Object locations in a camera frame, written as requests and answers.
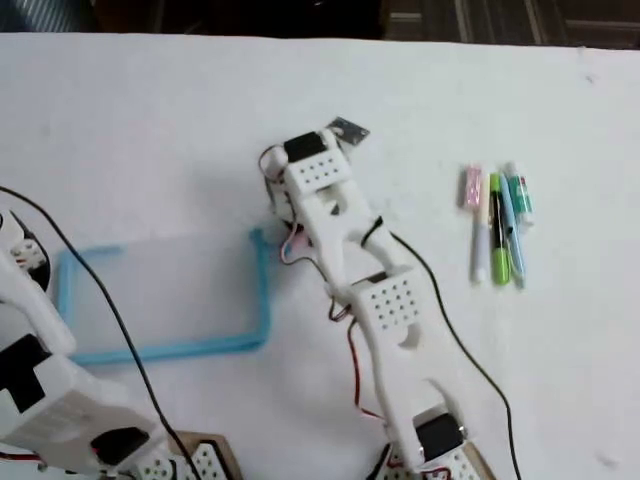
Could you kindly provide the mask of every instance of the wire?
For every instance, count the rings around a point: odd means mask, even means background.
[[[120,330],[122,331],[122,335],[124,336],[124,339],[127,342],[127,346],[129,347],[129,350],[131,351],[131,355],[133,356],[133,359],[136,362],[138,370],[140,371],[140,375],[142,376],[142,381],[144,382],[144,385],[145,385],[145,387],[147,389],[147,392],[149,393],[149,397],[151,398],[151,403],[153,403],[153,407],[154,407],[156,413],[158,414],[158,417],[160,418],[160,423],[162,423],[162,426],[165,428],[165,430],[167,431],[169,436],[176,442],[176,445],[180,449],[180,452],[182,453],[182,455],[184,456],[185,460],[187,461],[187,463],[189,464],[189,466],[193,470],[193,473],[195,474],[196,479],[197,480],[202,480],[202,477],[200,476],[200,473],[198,472],[198,469],[196,468],[195,464],[193,463],[193,460],[191,459],[191,455],[189,455],[189,451],[187,450],[187,448],[182,443],[182,440],[180,440],[180,437],[178,437],[178,434],[171,427],[171,425],[169,424],[167,418],[164,416],[164,413],[162,412],[162,409],[160,408],[160,404],[158,403],[158,399],[156,398],[155,392],[153,391],[153,387],[151,386],[151,382],[149,381],[149,377],[147,376],[147,371],[145,370],[144,365],[142,364],[142,360],[140,359],[140,355],[138,355],[138,351],[136,350],[136,347],[133,344],[133,340],[131,339],[131,336],[129,335],[129,331],[127,330],[127,327],[126,327],[126,325],[124,323],[124,320],[122,319],[122,316],[120,315],[120,312],[118,311],[118,308],[116,307],[113,299],[111,298],[111,295],[109,294],[109,291],[107,290],[107,287],[104,285],[104,283],[102,283],[102,280],[100,279],[98,274],[93,271],[93,269],[89,266],[89,264],[84,259],[84,257],[82,255],[80,255],[80,253],[76,250],[76,248],[73,246],[73,244],[69,241],[69,239],[64,234],[64,232],[60,229],[60,227],[55,222],[55,220],[53,220],[51,215],[49,215],[49,213],[43,207],[38,205],[36,202],[31,200],[30,198],[22,195],[21,193],[18,193],[16,191],[14,191],[14,190],[11,190],[10,188],[0,186],[0,192],[4,192],[6,194],[9,194],[9,195],[19,199],[19,200],[22,200],[23,202],[27,203],[28,205],[33,207],[35,210],[40,212],[40,214],[47,220],[47,222],[49,222],[49,225],[51,225],[51,228],[53,228],[53,230],[58,234],[58,237],[60,237],[60,240],[62,240],[62,242],[66,245],[66,247],[69,249],[71,254],[82,265],[82,267],[91,276],[91,278],[93,278],[93,280],[95,281],[96,285],[98,286],[98,288],[102,292],[102,295],[104,296],[105,300],[109,304],[109,308],[113,312],[113,316],[116,318],[116,321],[118,322],[118,326],[120,327]]]
[[[262,173],[262,176],[268,181],[270,181],[271,183],[280,183],[280,179],[282,178],[282,174],[284,171],[279,172],[276,178],[271,178],[269,175],[267,175],[266,170],[262,166],[262,159],[267,153],[271,151],[271,149],[275,148],[276,146],[277,145],[271,145],[270,147],[265,148],[260,154],[260,156],[258,157],[258,168],[260,169],[260,173]]]
[[[351,359],[353,360],[353,371],[355,375],[355,392],[353,395],[353,403],[356,407],[365,415],[373,418],[377,418],[378,420],[385,419],[378,415],[377,413],[372,412],[371,410],[367,410],[360,406],[360,364],[358,362],[358,352],[356,350],[356,344],[353,341],[353,327],[355,327],[358,320],[354,317],[349,324],[349,328],[347,329],[347,341],[349,342],[349,349],[351,350]]]
[[[441,473],[444,473],[445,475],[444,479],[442,480],[451,480],[451,470],[449,470],[447,467],[438,467],[438,468],[434,468],[433,470],[422,472],[422,478],[427,478],[427,475],[431,475],[432,477],[437,475],[438,479],[440,479]]]
[[[11,462],[42,462],[40,455],[36,455],[35,453],[22,454],[0,452],[0,460],[9,460]]]
[[[406,248],[409,251],[409,253],[411,253],[411,255],[413,255],[415,259],[418,260],[418,262],[420,262],[420,264],[427,271],[427,273],[429,274],[429,278],[431,279],[431,283],[433,284],[433,289],[436,293],[436,299],[438,300],[438,306],[440,307],[442,318],[444,318],[444,321],[447,324],[447,327],[449,328],[449,331],[451,332],[453,339],[456,341],[456,343],[460,347],[460,350],[462,350],[462,353],[465,354],[465,356],[473,364],[476,370],[478,370],[478,372],[480,372],[480,374],[485,378],[485,380],[489,382],[489,384],[493,387],[493,389],[502,399],[502,402],[504,403],[505,409],[507,411],[507,432],[509,434],[509,450],[511,453],[511,463],[513,463],[513,469],[516,473],[517,479],[522,480],[522,477],[520,475],[520,467],[518,466],[518,459],[516,458],[516,447],[513,439],[513,420],[511,416],[511,405],[509,405],[509,400],[507,399],[506,395],[502,392],[498,384],[493,380],[493,378],[491,378],[491,375],[487,373],[487,371],[482,367],[482,365],[480,365],[480,363],[478,363],[478,361],[474,358],[474,356],[469,352],[467,347],[464,345],[464,343],[458,336],[455,328],[453,328],[453,325],[449,320],[449,316],[447,315],[447,311],[444,307],[444,302],[442,300],[442,295],[440,294],[440,287],[438,286],[438,281],[436,280],[436,276],[433,273],[433,270],[431,270],[431,267],[427,264],[424,258],[422,258],[422,256],[420,256],[420,254],[417,251],[415,251],[411,247],[411,245],[405,242],[402,238],[400,238],[398,235],[396,235],[393,232],[391,232],[391,236],[398,243],[400,243],[400,245]]]

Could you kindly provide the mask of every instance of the marker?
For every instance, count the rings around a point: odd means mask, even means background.
[[[493,251],[491,263],[493,265],[493,281],[498,285],[509,283],[509,255],[502,230],[502,197],[500,196],[500,175],[491,174],[491,222],[493,236]]]
[[[518,235],[518,226],[516,225],[516,216],[513,212],[513,204],[511,203],[511,194],[509,193],[509,182],[504,173],[500,174],[500,193],[502,194],[502,204],[504,205],[504,223],[505,233],[509,240],[509,254],[511,260],[511,270],[514,277],[518,280],[520,286],[524,287],[525,268],[524,259],[522,258],[522,250],[520,249],[520,238]]]
[[[511,200],[513,209],[520,225],[521,231],[533,226],[533,209],[531,208],[531,197],[524,177],[516,170],[513,162],[507,163],[507,176],[509,177],[509,187],[511,189]]]
[[[472,278],[474,282],[482,283],[489,275],[489,175],[482,177],[480,185],[480,202],[475,212],[475,237],[473,244]]]

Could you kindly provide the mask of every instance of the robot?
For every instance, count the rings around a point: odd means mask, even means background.
[[[316,254],[312,262],[343,306],[333,319],[352,315],[364,333],[389,438],[369,478],[398,469],[417,478],[451,478],[462,468],[468,478],[494,478],[442,393],[409,368],[425,341],[429,285],[353,178],[344,145],[357,145],[367,133],[337,119],[261,156],[275,213],[291,227],[281,256],[287,263],[291,239],[304,230]],[[345,242],[372,255],[382,271],[350,282]],[[0,209],[0,441],[72,472],[151,478],[140,466],[166,444],[163,425],[151,403],[68,358],[75,340],[45,293],[50,276],[37,238],[13,212]],[[176,478],[195,479],[189,472]]]

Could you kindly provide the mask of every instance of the white table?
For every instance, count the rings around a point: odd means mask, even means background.
[[[634,52],[3,35],[0,183],[44,204],[79,245],[248,228],[269,215],[265,146],[336,115],[358,122],[372,135],[355,174],[432,264],[452,321],[509,396],[524,478],[629,479],[640,467],[639,92]],[[508,160],[537,217],[528,287],[472,288],[458,173]],[[327,322],[312,269],[284,276],[260,352],[148,365],[161,404],[177,428],[224,433],[248,479],[363,478],[384,437],[351,404],[346,324]],[[457,400],[497,476],[513,478],[502,404],[435,301],[430,324],[425,374]],[[143,391],[133,367],[98,374]]]

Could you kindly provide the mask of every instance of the red wire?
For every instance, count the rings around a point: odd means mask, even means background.
[[[356,345],[353,342],[352,335],[353,327],[356,325],[356,321],[357,319],[355,318],[351,320],[351,324],[347,329],[347,340],[349,341],[349,349],[351,350],[351,359],[353,360],[353,370],[355,374],[355,393],[353,403],[355,403],[356,407],[358,407],[358,409],[365,415],[384,421],[384,418],[382,418],[377,413],[374,413],[371,410],[367,410],[366,408],[362,408],[360,406],[360,365],[358,363],[358,352],[356,351]]]
[[[451,470],[449,470],[447,467],[438,467],[434,468],[433,470],[429,470],[428,472],[423,472],[422,478],[426,478],[427,475],[438,475],[438,478],[440,478],[441,473],[445,474],[444,480],[451,480]]]
[[[42,458],[35,454],[18,454],[0,452],[0,460],[10,460],[15,462],[41,462]]]

